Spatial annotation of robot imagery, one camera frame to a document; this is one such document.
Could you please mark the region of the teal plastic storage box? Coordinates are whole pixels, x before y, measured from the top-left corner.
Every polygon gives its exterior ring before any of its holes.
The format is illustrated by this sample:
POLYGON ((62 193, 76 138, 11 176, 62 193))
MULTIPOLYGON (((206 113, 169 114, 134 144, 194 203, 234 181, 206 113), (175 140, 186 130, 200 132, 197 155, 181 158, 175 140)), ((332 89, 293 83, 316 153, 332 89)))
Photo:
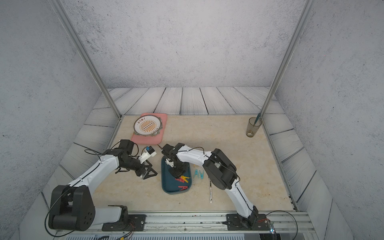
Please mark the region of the teal plastic storage box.
POLYGON ((169 169, 171 167, 166 162, 166 157, 162 157, 161 161, 161 179, 162 189, 169 195, 181 194, 187 192, 192 186, 192 175, 190 165, 187 167, 187 171, 183 173, 180 178, 174 178, 169 169))

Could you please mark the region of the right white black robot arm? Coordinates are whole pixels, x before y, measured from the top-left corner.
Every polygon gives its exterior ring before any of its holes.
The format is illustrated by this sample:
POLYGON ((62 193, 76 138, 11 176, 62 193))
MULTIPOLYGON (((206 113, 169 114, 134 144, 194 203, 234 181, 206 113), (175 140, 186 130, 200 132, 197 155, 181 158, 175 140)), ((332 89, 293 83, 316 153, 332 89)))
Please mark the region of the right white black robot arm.
POLYGON ((215 149, 206 152, 202 147, 191 148, 178 143, 175 146, 164 145, 162 154, 171 167, 170 174, 177 179, 184 175, 189 164, 203 167, 211 183, 227 193, 243 225, 250 228, 257 222, 259 211, 247 198, 236 166, 223 151, 215 149))

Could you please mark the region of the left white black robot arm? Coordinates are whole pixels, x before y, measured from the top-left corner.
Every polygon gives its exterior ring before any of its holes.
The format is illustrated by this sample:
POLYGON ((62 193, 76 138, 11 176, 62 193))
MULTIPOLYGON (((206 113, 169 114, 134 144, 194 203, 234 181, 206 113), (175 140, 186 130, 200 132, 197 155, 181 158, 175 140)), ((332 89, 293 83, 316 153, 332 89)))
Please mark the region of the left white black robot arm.
POLYGON ((123 239, 135 231, 142 231, 146 215, 130 215, 122 205, 97 208, 93 195, 97 187, 112 173, 134 172, 142 180, 155 177, 149 158, 156 155, 153 147, 132 155, 136 143, 121 140, 112 149, 96 153, 97 162, 77 179, 67 185, 58 185, 52 191, 51 206, 45 217, 46 232, 64 230, 69 235, 86 231, 91 226, 102 225, 106 232, 125 232, 123 239))

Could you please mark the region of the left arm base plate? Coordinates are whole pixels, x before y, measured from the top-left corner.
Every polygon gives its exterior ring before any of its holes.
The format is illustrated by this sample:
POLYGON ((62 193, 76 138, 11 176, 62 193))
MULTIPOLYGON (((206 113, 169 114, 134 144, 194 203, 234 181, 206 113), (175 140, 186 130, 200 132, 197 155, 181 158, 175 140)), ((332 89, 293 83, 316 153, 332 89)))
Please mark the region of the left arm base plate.
POLYGON ((142 232, 145 227, 146 215, 123 215, 115 223, 106 223, 102 226, 103 232, 142 232))

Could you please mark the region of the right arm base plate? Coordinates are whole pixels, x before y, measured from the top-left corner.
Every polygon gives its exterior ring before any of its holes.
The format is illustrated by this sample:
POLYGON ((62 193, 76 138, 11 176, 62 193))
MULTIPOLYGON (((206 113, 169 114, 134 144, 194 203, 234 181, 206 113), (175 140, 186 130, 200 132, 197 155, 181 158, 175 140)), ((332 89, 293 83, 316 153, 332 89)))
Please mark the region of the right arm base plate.
POLYGON ((227 214, 226 221, 222 224, 229 231, 270 231, 270 225, 265 214, 251 215, 248 218, 239 214, 227 214))

